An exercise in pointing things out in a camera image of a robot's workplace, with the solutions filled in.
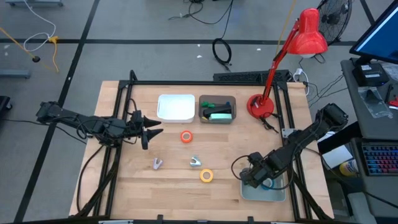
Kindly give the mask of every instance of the lamp shade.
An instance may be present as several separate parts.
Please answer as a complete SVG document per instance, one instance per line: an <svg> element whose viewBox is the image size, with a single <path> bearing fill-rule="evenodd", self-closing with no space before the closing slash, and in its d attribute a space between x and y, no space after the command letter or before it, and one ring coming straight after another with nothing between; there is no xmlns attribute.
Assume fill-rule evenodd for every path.
<svg viewBox="0 0 398 224"><path fill-rule="evenodd" d="M328 50L325 38L318 31L318 9L306 9L300 15L298 34L287 49L290 54L314 55Z"/></svg>

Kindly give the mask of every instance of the yellow tape roll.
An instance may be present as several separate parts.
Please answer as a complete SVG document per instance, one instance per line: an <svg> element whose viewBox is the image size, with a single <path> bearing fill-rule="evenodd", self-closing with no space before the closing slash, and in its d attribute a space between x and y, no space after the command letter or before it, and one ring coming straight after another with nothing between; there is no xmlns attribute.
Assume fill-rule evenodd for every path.
<svg viewBox="0 0 398 224"><path fill-rule="evenodd" d="M203 174L205 173L209 173L210 177L209 179L205 179L205 177L203 176ZM200 172L200 179L201 181L203 181L204 183L209 183L213 180L213 171L209 170L209 169L204 169Z"/></svg>

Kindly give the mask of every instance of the red desk lamp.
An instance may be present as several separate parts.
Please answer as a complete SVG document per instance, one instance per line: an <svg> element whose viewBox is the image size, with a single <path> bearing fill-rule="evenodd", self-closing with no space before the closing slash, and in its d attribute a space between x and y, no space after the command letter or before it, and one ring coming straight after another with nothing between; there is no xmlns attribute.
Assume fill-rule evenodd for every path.
<svg viewBox="0 0 398 224"><path fill-rule="evenodd" d="M312 57L328 50L325 38L318 32L318 24L318 9L306 9L301 13L300 19L296 20L282 50L272 61L263 94L253 95L247 103L251 116L257 119L260 117L266 118L274 111L274 102L269 98L271 84L280 61L287 53L299 54L302 57Z"/></svg>

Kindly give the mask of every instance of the lamp base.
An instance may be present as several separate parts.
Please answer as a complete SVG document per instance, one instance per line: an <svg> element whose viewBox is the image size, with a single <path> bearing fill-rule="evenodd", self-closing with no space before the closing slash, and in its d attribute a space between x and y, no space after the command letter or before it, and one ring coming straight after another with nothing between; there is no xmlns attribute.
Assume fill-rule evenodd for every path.
<svg viewBox="0 0 398 224"><path fill-rule="evenodd" d="M259 119L260 117L267 118L272 112L274 112L274 102L268 98L263 105L260 104L262 94L252 95L246 105L248 112L251 116Z"/></svg>

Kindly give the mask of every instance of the floor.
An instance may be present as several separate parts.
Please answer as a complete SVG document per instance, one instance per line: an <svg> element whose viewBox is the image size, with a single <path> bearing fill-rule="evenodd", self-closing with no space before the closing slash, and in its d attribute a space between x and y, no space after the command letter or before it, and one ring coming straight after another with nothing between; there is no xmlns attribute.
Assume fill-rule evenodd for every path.
<svg viewBox="0 0 398 224"><path fill-rule="evenodd" d="M79 39L87 18L93 4L95 6L98 2L87 36L90 41L80 45L83 47L80 49ZM320 0L298 1L292 17L298 17L303 9L316 7L319 2ZM377 19L392 0L366 2L371 14ZM131 69L140 80L212 80L214 73L225 72L213 58L210 44L182 44L184 40L190 39L208 43L205 40L222 35L224 22L208 26L189 18L169 21L168 18L172 16L186 13L188 4L181 0L67 0L64 3L63 7L34 7L36 13L57 25L56 34L64 39L64 43L58 45L60 73L54 73L39 63L32 63L18 46L10 44L5 36L0 35L0 69L29 69L32 74L30 79L0 78L0 95L10 96L14 106L7 119L35 121L40 102L57 101L62 95L65 81L66 84L70 83L70 87L64 107L92 114L101 82L127 79ZM227 0L207 0L198 17L215 21L224 13L228 4ZM235 1L224 39L273 41L259 45L231 45L232 72L268 69L275 54L275 40L279 38L290 4L291 1L288 0ZM37 32L52 30L50 25L36 18L26 7L10 7L4 1L0 3L0 26L17 39L26 39ZM361 1L355 0L351 20L341 40L356 41L369 26ZM136 41L105 44L91 41L95 39ZM29 44L28 48L35 46L38 44ZM348 53L349 49L350 46L331 46L323 54L326 60L323 64L314 59L303 60L302 66L310 82L323 88L341 75L340 61L352 57ZM45 44L34 53L42 58L43 63L52 67L52 44ZM79 56L78 63L73 63L72 60ZM288 55L279 68L294 72L299 67L299 60L299 56ZM345 87L342 80L330 92ZM314 96L311 89L308 99ZM347 91L319 100L310 108L312 116L329 102L336 103L348 113L350 123L356 121ZM72 129L65 129L74 134ZM46 132L45 126L2 121L0 223L14 221ZM55 131L23 217L24 221L67 217L84 148L82 143Z"/></svg>

